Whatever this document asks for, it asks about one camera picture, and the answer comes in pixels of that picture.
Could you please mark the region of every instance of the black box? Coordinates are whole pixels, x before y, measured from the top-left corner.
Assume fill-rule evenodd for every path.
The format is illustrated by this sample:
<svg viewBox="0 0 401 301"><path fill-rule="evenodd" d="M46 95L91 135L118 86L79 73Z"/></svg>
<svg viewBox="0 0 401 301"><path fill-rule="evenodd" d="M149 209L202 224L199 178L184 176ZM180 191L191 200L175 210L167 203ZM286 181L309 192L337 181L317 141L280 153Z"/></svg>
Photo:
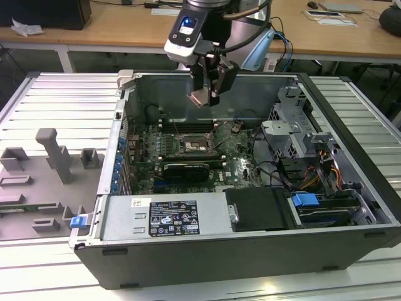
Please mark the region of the black box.
<svg viewBox="0 0 401 301"><path fill-rule="evenodd" d="M90 0L0 0L0 26L13 25L12 18L44 28L82 30L92 13Z"/></svg>

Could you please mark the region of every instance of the wooden desk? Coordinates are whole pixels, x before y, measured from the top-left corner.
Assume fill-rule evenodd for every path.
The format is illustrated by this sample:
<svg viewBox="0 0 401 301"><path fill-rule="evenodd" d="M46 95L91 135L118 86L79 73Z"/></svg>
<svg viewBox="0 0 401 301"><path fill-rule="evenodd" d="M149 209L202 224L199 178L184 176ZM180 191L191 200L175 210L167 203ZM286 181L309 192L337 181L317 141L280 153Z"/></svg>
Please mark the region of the wooden desk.
<svg viewBox="0 0 401 301"><path fill-rule="evenodd" d="M330 0L349 3L349 0ZM306 60L401 63L401 38L382 29L365 14L352 14L358 27L320 25L302 13L308 0L273 0L272 16L279 16L284 32L294 45L293 58ZM381 13L389 3L353 0L363 9ZM143 7L91 3L92 16L82 31L44 29L45 34L25 38L0 28L0 43L8 48L46 49L58 52L65 71L73 71L69 51L164 53L163 47L175 16L151 15ZM279 30L277 19L274 27ZM273 41L270 52L278 58L283 43Z"/></svg>

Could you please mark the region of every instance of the floor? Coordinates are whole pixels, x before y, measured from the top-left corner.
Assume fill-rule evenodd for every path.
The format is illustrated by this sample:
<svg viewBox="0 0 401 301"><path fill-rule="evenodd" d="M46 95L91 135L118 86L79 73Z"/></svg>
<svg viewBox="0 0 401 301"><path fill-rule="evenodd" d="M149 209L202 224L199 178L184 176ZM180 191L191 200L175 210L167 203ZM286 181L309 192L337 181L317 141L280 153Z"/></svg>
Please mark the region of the floor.
<svg viewBox="0 0 401 301"><path fill-rule="evenodd" d="M62 67L57 54L54 51L46 50L10 50L13 58L21 68L26 71L62 72ZM168 60L165 55L149 54L126 54L123 53L107 55L106 53L71 52L71 58L76 66L77 72L117 72L121 69L134 70L174 70L176 63ZM278 67L280 71L286 63L283 60ZM323 75L329 70L331 62L322 62ZM341 63L336 75L346 76L355 79L357 73L353 71L356 63ZM309 75L316 75L317 67L311 61L295 61L292 71L306 72ZM3 107L15 89L24 78L24 73L17 67L12 58L3 55L0 61L0 106ZM390 115L395 109L391 103L400 96L401 80L400 75L395 73L390 83L390 91L380 89L384 79L388 78L387 70L368 69L357 82L359 89L376 105L381 103L380 109Z"/></svg>

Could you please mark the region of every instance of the motherboard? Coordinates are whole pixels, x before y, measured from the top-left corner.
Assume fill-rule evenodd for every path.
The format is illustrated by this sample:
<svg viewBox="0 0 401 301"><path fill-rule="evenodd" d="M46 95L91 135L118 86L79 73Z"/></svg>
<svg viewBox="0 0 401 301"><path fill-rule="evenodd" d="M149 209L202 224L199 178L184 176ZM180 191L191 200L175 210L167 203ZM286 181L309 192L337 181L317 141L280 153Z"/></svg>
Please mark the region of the motherboard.
<svg viewBox="0 0 401 301"><path fill-rule="evenodd" d="M261 187L252 129L235 121L138 125L128 136L133 194L209 193Z"/></svg>

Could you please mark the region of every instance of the power supply label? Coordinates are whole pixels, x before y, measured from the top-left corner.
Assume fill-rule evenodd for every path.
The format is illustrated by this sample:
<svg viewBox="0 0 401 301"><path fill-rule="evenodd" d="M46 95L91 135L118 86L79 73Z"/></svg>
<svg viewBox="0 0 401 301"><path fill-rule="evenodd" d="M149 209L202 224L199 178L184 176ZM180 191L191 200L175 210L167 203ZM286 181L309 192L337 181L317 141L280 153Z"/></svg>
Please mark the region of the power supply label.
<svg viewBox="0 0 401 301"><path fill-rule="evenodd" d="M196 201L150 203L150 236L195 235L199 233Z"/></svg>

